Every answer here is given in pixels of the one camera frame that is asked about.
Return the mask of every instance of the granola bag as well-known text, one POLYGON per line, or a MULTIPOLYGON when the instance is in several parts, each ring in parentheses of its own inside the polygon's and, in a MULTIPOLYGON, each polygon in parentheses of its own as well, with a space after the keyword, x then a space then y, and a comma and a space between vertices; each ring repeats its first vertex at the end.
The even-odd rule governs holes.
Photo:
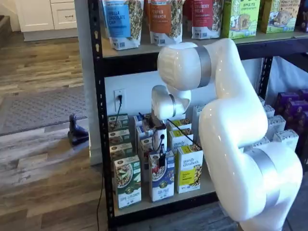
POLYGON ((185 0, 148 0, 151 43, 182 42, 182 8, 185 0))
POLYGON ((219 38, 223 0, 192 0, 192 39, 219 38))
POLYGON ((120 51, 140 45, 143 0, 102 0, 111 46, 120 51))

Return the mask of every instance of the shelf board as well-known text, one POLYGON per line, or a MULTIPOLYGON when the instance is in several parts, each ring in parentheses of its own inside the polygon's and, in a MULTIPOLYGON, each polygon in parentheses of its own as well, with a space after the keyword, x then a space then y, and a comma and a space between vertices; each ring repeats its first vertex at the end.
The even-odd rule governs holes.
MULTIPOLYGON (((103 47, 103 58, 113 58, 113 57, 121 57, 127 55, 138 55, 138 54, 149 54, 149 53, 158 53, 162 47, 156 46, 150 43, 150 33, 147 28, 142 28, 142 35, 141 35, 141 44, 138 48, 116 51, 111 48, 109 39, 105 36, 102 36, 102 47, 103 47)), ((308 33, 294 31, 294 32, 284 32, 284 33, 272 33, 272 34, 265 34, 263 32, 257 31, 255 37, 249 38, 238 38, 234 39, 234 42, 239 46, 242 44, 257 44, 269 41, 279 41, 279 40, 289 40, 289 39, 299 39, 299 38, 306 38, 308 39, 308 33)), ((204 39, 204 40, 197 40, 191 39, 190 35, 187 32, 183 34, 183 42, 193 42, 197 45, 207 45, 211 44, 215 41, 219 40, 218 38, 215 39, 204 39)))
POLYGON ((151 209, 151 208, 158 207, 158 206, 164 206, 164 205, 171 204, 174 202, 183 201, 189 198, 206 195, 209 193, 213 193, 214 191, 215 191, 214 185, 208 173, 206 163, 203 163, 203 170, 201 174, 201 185, 200 185, 199 190, 178 194, 175 189, 175 193, 173 197, 153 203, 149 195, 149 184, 144 183, 141 187, 142 200, 141 202, 135 205, 131 205, 126 208, 118 209, 116 197, 114 195, 115 217, 120 217, 123 215, 127 215, 129 213, 139 212, 142 210, 151 209))

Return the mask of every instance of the product label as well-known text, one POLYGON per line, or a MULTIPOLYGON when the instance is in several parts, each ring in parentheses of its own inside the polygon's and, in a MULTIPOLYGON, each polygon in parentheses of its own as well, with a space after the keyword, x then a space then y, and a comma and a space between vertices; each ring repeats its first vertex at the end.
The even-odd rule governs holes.
POLYGON ((111 37, 130 37, 129 10, 125 1, 107 1, 104 12, 111 37))
POLYGON ((192 6, 192 25, 196 27, 212 27, 213 0, 194 0, 192 6))
POLYGON ((150 31, 169 34, 171 31, 171 5, 165 0, 151 0, 150 31))

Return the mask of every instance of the gray rug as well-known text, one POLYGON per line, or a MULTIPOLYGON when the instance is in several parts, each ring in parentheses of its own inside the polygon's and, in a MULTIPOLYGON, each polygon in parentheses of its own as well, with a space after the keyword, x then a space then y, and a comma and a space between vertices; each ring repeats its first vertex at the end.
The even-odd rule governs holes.
POLYGON ((83 86, 4 98, 0 105, 0 136, 86 118, 83 86))

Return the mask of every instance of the white wall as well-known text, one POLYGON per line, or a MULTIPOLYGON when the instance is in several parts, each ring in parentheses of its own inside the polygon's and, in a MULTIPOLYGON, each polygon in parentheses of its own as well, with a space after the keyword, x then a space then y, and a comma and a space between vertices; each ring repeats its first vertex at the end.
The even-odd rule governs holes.
MULTIPOLYGON (((258 83, 258 78, 260 76, 262 59, 245 60, 243 61, 243 65, 251 83, 253 86, 257 86, 256 82, 258 83)), ((152 87, 158 84, 164 85, 164 82, 156 71, 106 78, 107 113, 109 115, 116 114, 114 90, 117 89, 126 89, 126 108, 122 110, 123 113, 137 115, 138 112, 150 112, 152 87)), ((192 91, 191 105, 208 103, 215 99, 215 97, 214 84, 195 89, 192 91)))
POLYGON ((12 31, 20 31, 15 0, 0 0, 0 15, 10 17, 12 31))

